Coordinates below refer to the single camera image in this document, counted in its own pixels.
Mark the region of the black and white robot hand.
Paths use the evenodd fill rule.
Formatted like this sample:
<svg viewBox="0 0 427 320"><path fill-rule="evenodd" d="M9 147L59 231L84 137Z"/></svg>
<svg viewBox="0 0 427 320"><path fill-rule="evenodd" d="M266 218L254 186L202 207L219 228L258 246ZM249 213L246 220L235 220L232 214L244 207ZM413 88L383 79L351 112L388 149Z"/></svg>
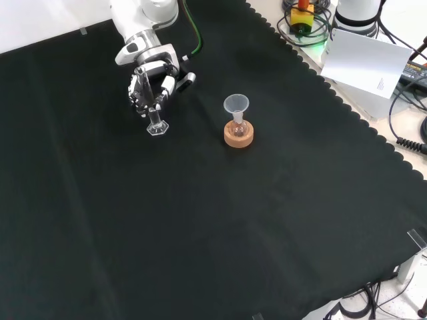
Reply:
<svg viewBox="0 0 427 320"><path fill-rule="evenodd" d="M136 67L128 87L130 105L141 117L161 111L175 91L178 76L179 68L167 59Z"/></svg>

